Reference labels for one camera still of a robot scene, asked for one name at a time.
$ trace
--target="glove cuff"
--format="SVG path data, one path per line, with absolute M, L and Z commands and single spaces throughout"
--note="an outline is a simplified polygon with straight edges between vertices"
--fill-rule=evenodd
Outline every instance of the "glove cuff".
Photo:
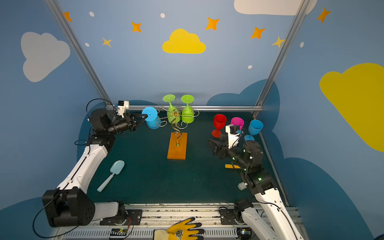
M 153 240 L 168 240 L 169 234 L 165 229 L 155 230 Z

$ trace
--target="yellow handle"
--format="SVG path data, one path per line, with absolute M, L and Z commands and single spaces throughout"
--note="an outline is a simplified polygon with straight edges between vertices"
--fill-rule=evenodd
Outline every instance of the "yellow handle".
M 239 166 L 237 166 L 237 165 L 234 165 L 235 166 L 235 169 L 241 169 Z M 233 169 L 233 166 L 232 166 L 232 164 L 226 164 L 225 165 L 225 168 L 230 168 L 230 169 Z

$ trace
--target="robotic arm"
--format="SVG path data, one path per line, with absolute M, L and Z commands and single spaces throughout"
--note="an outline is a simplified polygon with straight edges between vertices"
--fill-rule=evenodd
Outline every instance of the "robotic arm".
M 106 109 L 96 109 L 91 113 L 89 121 L 94 133 L 87 141 L 81 158 L 55 190 L 47 190 L 43 195 L 51 227 L 82 226 L 113 216 L 117 216 L 115 220 L 126 219 L 122 202 L 94 203 L 86 195 L 93 175 L 113 146 L 114 135 L 126 130 L 135 131 L 148 117 L 146 114 L 125 112 L 126 106 L 127 102 L 119 101 L 120 116 Z
M 240 190 L 248 188 L 256 200 L 261 204 L 267 214 L 272 230 L 259 216 L 249 200 L 235 204 L 235 216 L 238 222 L 244 222 L 257 234 L 261 240 L 300 240 L 303 239 L 300 232 L 289 216 L 276 184 L 263 168 L 264 153 L 260 144 L 248 140 L 242 148 L 237 147 L 240 139 L 239 126 L 227 125 L 228 135 L 220 135 L 222 141 L 209 139 L 214 156 L 220 159 L 229 157 L 242 169 L 242 183 L 238 185 Z

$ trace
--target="white cloud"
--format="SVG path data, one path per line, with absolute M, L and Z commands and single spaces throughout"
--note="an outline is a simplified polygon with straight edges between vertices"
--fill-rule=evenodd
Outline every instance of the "white cloud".
M 70 56 L 70 47 L 49 33 L 26 32 L 22 36 L 22 51 L 26 58 L 24 75 L 31 82 L 41 81 Z
M 310 0 L 308 14 L 317 0 Z M 235 0 L 235 10 L 243 14 L 296 15 L 301 0 Z

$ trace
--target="red goblet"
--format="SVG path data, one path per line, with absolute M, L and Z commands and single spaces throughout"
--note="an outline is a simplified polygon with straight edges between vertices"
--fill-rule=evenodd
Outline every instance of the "red goblet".
M 220 137 L 221 131 L 227 122 L 227 118 L 223 114 L 217 114 L 214 118 L 215 130 L 212 131 L 212 136 Z

